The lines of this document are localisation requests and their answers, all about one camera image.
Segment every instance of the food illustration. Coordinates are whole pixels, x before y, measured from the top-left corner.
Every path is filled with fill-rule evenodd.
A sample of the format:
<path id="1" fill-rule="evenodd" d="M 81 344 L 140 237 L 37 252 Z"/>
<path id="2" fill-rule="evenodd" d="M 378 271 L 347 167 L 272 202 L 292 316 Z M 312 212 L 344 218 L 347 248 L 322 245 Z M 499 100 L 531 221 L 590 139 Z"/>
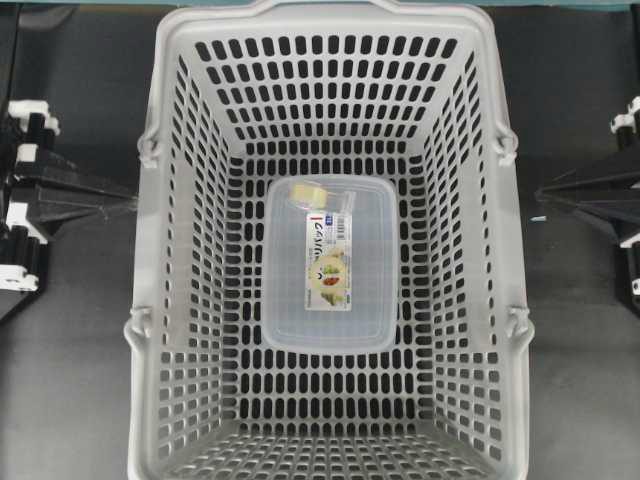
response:
<path id="1" fill-rule="evenodd" d="M 335 306 L 336 303 L 344 302 L 344 297 L 335 293 L 322 293 L 320 296 L 329 302 L 332 307 Z"/>
<path id="2" fill-rule="evenodd" d="M 318 257 L 309 269 L 311 288 L 332 306 L 344 302 L 347 288 L 348 271 L 341 257 L 342 251 L 333 249 Z"/>

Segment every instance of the clear plastic container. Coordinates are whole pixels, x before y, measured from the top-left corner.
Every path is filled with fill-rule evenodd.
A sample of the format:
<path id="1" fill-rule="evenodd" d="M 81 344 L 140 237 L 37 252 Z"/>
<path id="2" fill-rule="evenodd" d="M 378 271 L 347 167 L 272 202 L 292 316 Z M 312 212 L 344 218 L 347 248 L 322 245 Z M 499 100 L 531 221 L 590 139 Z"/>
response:
<path id="1" fill-rule="evenodd" d="M 325 208 L 293 199 L 291 192 L 301 184 L 328 192 Z M 332 202 L 340 197 L 349 201 Z M 307 218 L 313 212 L 330 215 L 338 210 L 332 203 L 351 209 L 350 304 L 345 311 L 311 310 Z M 393 185 L 378 178 L 313 175 L 282 178 L 271 185 L 262 275 L 262 322 L 268 343 L 316 354 L 375 353 L 391 346 L 398 304 L 397 205 Z"/>

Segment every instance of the dark surface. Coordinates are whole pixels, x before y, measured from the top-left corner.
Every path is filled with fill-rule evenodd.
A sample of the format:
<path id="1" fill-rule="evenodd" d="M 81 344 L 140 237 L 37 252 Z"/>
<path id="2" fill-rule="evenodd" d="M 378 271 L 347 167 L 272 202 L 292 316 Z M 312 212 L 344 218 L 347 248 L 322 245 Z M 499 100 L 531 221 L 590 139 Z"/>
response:
<path id="1" fill-rule="evenodd" d="M 11 66 L 15 53 L 16 37 L 18 33 L 18 5 L 3 5 L 0 7 L 0 65 L 6 69 L 6 73 L 0 75 L 0 115 L 6 105 L 7 96 L 11 90 Z"/>
<path id="2" fill-rule="evenodd" d="M 137 183 L 155 25 L 162 8 L 29 7 L 14 98 L 45 98 L 58 150 Z M 635 480 L 640 321 L 615 299 L 614 249 L 533 194 L 614 151 L 609 120 L 638 89 L 631 15 L 491 9 L 520 137 L 531 347 L 529 478 Z M 533 216 L 547 215 L 534 223 Z M 0 478 L 125 478 L 135 217 L 61 232 L 48 291 L 0 327 Z"/>

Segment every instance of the container lid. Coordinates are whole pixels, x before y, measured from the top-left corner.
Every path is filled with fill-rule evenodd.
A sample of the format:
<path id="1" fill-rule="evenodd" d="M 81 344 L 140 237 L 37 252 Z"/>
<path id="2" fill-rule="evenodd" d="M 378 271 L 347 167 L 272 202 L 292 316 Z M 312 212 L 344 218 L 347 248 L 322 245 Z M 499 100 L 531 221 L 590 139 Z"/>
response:
<path id="1" fill-rule="evenodd" d="M 353 175 L 287 177 L 267 196 L 262 330 L 274 348 L 388 349 L 398 304 L 394 186 Z"/>

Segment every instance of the product label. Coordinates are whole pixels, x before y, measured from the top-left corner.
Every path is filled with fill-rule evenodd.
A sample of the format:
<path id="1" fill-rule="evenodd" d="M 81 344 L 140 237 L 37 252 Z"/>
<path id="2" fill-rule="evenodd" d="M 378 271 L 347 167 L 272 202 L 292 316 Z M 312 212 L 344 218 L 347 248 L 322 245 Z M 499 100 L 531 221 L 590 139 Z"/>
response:
<path id="1" fill-rule="evenodd" d="M 351 310 L 351 215 L 307 214 L 305 310 Z"/>

